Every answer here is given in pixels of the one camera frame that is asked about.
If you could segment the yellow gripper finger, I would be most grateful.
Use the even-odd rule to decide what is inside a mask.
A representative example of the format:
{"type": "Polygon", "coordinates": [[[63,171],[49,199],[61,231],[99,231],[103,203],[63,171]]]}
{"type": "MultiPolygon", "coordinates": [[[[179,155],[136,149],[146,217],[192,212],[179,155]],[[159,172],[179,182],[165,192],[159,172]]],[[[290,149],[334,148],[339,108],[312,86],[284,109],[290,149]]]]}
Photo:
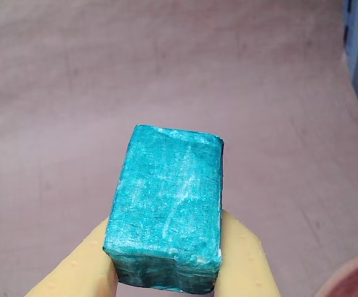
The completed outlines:
{"type": "Polygon", "coordinates": [[[237,218],[223,212],[223,262],[214,295],[225,297],[280,296],[260,240],[237,218]]]}
{"type": "Polygon", "coordinates": [[[27,296],[116,296],[117,274],[102,245],[107,220],[35,285],[27,296]]]}

